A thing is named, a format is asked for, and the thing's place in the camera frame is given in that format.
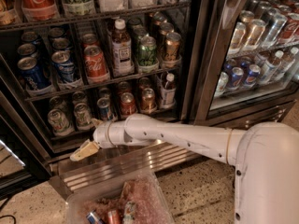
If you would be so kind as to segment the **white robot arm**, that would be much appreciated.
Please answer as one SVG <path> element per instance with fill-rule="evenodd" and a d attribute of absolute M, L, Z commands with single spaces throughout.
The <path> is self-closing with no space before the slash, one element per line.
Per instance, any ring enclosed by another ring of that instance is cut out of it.
<path fill-rule="evenodd" d="M 299 132 L 277 122 L 238 129 L 169 123 L 133 114 L 93 120 L 93 138 L 70 157 L 101 148 L 146 146 L 161 140 L 235 168 L 235 224 L 299 224 Z"/>

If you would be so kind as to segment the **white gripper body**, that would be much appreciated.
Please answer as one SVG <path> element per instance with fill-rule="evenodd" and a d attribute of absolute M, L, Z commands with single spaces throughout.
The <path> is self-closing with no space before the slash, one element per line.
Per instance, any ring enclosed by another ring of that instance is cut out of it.
<path fill-rule="evenodd" d="M 100 148 L 112 148 L 125 144 L 125 130 L 123 121 L 107 121 L 98 125 L 93 132 L 93 141 Z"/>

